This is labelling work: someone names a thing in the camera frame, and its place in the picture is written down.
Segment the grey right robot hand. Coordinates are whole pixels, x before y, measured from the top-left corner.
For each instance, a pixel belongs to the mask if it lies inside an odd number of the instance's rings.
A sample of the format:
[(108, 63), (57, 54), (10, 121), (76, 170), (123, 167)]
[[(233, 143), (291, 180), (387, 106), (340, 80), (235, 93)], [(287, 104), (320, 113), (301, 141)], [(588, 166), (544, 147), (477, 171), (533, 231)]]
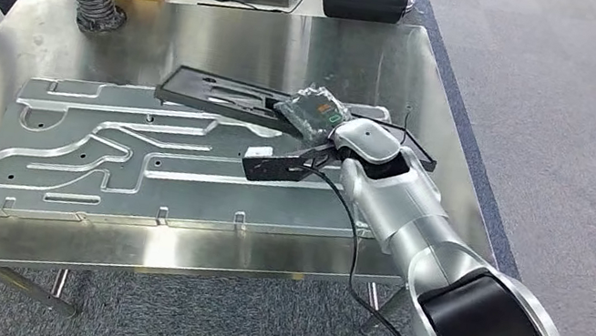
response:
[(273, 107), (311, 145), (326, 143), (338, 126), (353, 118), (350, 110), (326, 87), (304, 88)]

